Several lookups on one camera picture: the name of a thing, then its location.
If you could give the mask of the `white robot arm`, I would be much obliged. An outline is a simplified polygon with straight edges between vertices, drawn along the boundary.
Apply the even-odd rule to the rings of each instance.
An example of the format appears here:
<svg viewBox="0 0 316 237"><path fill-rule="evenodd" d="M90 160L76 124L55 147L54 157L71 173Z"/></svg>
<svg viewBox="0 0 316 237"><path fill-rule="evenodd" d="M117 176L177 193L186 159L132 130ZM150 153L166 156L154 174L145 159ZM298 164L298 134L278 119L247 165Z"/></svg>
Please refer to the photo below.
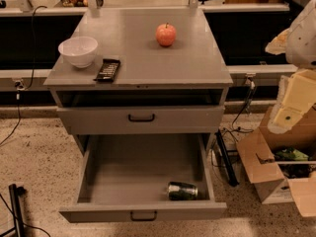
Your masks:
<svg viewBox="0 0 316 237"><path fill-rule="evenodd" d="M282 76L268 129L275 134L291 130L316 104L316 0L310 0L290 27L266 46L270 54L285 54L297 67L291 76Z"/></svg>

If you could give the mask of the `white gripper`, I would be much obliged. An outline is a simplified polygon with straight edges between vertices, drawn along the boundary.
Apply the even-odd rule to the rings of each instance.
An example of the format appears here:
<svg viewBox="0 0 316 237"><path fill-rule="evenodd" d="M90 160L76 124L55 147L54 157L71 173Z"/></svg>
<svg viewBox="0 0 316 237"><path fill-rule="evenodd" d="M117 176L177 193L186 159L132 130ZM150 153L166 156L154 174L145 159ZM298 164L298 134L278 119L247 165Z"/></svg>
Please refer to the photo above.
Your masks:
<svg viewBox="0 0 316 237"><path fill-rule="evenodd" d="M285 53L289 29L274 37L265 52L279 55ZM281 76L278 83L276 104L270 114L268 130L274 134L290 131L316 104L316 72L299 69L290 77Z"/></svg>

